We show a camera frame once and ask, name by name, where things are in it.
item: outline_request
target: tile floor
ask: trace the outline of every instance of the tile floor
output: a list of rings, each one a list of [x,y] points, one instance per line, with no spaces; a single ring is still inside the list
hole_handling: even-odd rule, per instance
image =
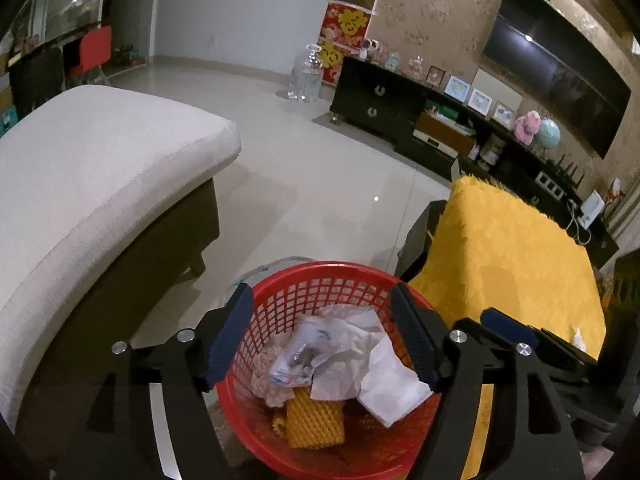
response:
[[[286,256],[347,260],[393,273],[398,247],[448,183],[353,126],[328,122],[329,102],[288,102],[281,87],[247,76],[155,64],[111,79],[238,124],[242,152],[214,182],[220,238],[206,272],[175,285],[133,346],[163,342],[220,306],[234,279]]]

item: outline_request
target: brown wall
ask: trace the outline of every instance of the brown wall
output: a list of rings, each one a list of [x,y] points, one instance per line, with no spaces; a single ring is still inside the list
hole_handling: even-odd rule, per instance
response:
[[[640,75],[620,48],[620,39],[609,34],[584,7],[575,0],[551,0],[551,3],[600,50],[632,94],[620,130],[604,160],[579,136],[567,132],[558,120],[562,140],[548,154],[557,160],[567,153],[567,158],[578,164],[577,174],[582,171],[586,174],[579,190],[581,196],[592,189],[604,192],[615,177],[621,179],[623,190],[629,190],[640,171]],[[482,67],[523,94],[520,114],[533,109],[542,116],[550,116],[517,80],[482,57],[499,5],[500,0],[378,0],[367,36],[397,50],[402,67],[419,54],[427,66],[434,64],[468,82]]]

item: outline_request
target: television screen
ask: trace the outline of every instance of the television screen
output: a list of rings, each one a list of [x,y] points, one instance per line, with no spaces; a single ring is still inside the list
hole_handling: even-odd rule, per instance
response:
[[[604,158],[631,94],[604,56],[543,0],[502,0],[484,48]]]

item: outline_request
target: yellow blanket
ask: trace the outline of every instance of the yellow blanket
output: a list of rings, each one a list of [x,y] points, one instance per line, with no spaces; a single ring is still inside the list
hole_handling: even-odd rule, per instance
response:
[[[495,307],[520,322],[571,341],[580,328],[597,358],[605,324],[586,250],[519,198],[473,177],[456,180],[424,268],[410,285],[444,321]],[[482,389],[463,480],[478,473],[492,386]]]

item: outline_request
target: pink stuffed animal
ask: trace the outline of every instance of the pink stuffed animal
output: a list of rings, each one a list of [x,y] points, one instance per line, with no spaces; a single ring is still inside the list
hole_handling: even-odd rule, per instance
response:
[[[529,146],[533,140],[533,136],[540,129],[540,124],[542,124],[540,114],[537,111],[532,110],[527,115],[516,119],[513,124],[513,134],[521,143],[525,146]]]

